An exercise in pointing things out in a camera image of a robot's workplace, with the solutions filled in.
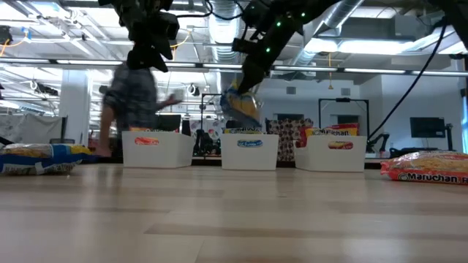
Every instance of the red logo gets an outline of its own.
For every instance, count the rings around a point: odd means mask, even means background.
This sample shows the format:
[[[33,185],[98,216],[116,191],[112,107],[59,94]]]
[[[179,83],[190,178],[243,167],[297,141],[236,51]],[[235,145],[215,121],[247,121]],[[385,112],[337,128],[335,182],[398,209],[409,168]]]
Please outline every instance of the red logo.
[[[158,145],[159,140],[157,138],[136,137],[135,144],[136,145]]]

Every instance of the table surface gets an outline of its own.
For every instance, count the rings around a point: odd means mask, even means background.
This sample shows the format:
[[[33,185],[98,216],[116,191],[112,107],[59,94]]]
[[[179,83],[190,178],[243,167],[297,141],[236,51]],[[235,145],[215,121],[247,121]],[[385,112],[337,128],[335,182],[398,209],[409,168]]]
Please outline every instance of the table surface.
[[[468,188],[363,174],[123,169],[0,178],[2,262],[468,259]]]

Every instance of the red noodle package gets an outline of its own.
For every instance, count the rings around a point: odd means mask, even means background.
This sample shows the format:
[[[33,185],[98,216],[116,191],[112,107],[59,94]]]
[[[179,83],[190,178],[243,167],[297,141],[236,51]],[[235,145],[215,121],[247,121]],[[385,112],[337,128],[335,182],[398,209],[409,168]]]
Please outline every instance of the red noodle package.
[[[384,161],[380,173],[392,180],[468,184],[468,155],[449,151],[410,153]]]
[[[349,124],[338,124],[333,125],[324,129],[303,127],[300,129],[301,139],[296,142],[297,148],[303,148],[307,146],[307,138],[312,135],[334,135],[334,136],[358,136],[359,135],[359,123]]]

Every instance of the plaid shirt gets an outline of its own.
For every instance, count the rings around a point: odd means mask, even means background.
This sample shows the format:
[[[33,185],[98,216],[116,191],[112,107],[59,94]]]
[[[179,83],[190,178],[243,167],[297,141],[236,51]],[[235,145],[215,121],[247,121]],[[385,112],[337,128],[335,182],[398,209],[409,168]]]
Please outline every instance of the plaid shirt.
[[[113,109],[117,120],[118,137],[130,127],[152,129],[156,125],[157,92],[149,69],[129,69],[119,66],[114,72],[111,87],[103,104]]]

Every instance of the blue label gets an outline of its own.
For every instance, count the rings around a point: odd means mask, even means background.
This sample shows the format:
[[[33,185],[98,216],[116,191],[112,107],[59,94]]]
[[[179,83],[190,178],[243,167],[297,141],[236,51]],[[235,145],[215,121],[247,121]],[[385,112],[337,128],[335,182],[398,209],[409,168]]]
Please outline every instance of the blue label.
[[[242,148],[258,148],[262,147],[263,142],[261,140],[239,140],[237,146]]]

